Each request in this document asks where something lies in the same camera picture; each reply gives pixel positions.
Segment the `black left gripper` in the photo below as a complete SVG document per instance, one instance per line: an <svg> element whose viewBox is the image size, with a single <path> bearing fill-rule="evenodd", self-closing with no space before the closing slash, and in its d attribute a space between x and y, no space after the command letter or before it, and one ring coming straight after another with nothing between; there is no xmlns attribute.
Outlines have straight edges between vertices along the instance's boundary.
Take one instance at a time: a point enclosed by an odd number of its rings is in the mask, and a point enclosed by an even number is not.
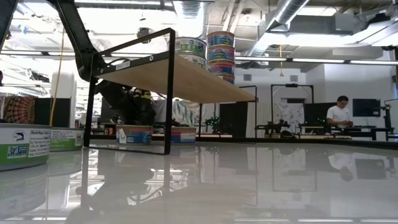
<svg viewBox="0 0 398 224"><path fill-rule="evenodd" d="M111 109L131 125L153 125L155 109L149 90L124 86L103 80L95 86L95 94L100 93Z"/></svg>

